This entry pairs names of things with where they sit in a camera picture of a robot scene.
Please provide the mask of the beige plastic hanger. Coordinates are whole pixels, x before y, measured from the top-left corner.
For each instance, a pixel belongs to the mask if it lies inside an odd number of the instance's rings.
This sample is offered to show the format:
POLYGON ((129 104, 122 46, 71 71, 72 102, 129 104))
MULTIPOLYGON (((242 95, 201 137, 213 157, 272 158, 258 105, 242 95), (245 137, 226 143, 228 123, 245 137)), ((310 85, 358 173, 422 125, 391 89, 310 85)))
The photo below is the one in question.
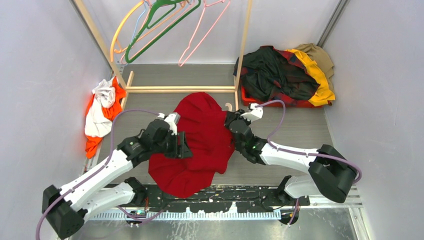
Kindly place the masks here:
POLYGON ((227 108, 228 112, 232 112, 233 111, 233 105, 229 102, 225 103, 225 107, 227 108))

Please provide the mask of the red skirt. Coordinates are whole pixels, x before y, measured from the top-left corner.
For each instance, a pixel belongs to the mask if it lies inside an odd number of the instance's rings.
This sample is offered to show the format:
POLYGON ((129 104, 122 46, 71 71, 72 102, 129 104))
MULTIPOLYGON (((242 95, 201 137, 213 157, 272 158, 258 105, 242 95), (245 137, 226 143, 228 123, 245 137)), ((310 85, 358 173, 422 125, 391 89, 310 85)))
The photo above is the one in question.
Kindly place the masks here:
POLYGON ((225 127, 227 112, 205 92, 184 97, 174 110, 180 115, 177 129, 185 132, 192 156, 183 159, 151 156, 148 173, 165 193, 188 198, 224 174, 235 151, 232 133, 225 127))

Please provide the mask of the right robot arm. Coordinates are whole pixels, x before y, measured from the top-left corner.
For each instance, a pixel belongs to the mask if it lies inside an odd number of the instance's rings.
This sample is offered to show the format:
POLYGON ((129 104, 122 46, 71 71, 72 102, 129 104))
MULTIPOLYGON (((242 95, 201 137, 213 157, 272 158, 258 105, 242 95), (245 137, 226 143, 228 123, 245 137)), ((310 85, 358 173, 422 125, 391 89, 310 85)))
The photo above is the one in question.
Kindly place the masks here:
POLYGON ((235 150, 247 161, 264 166, 282 166, 303 173, 287 175, 275 197, 291 205, 301 197, 322 195, 335 203, 344 203, 351 187, 360 180, 357 166, 348 162, 333 146, 302 149, 277 144, 253 134, 251 112, 227 112, 224 125, 232 133, 235 150))

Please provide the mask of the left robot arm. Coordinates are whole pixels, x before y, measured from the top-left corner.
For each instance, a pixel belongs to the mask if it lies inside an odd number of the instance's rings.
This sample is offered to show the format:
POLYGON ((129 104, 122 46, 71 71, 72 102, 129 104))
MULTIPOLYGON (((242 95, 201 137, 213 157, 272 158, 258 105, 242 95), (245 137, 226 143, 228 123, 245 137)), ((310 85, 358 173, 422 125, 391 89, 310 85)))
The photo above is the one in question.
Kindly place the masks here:
POLYGON ((149 123, 139 134, 112 148, 108 158, 77 179, 43 191, 42 213, 59 238, 77 233, 90 218, 111 208, 145 203, 147 189, 134 177, 102 191, 120 175, 148 161, 153 154, 171 159, 192 157, 185 132, 178 132, 180 115, 172 112, 149 123))

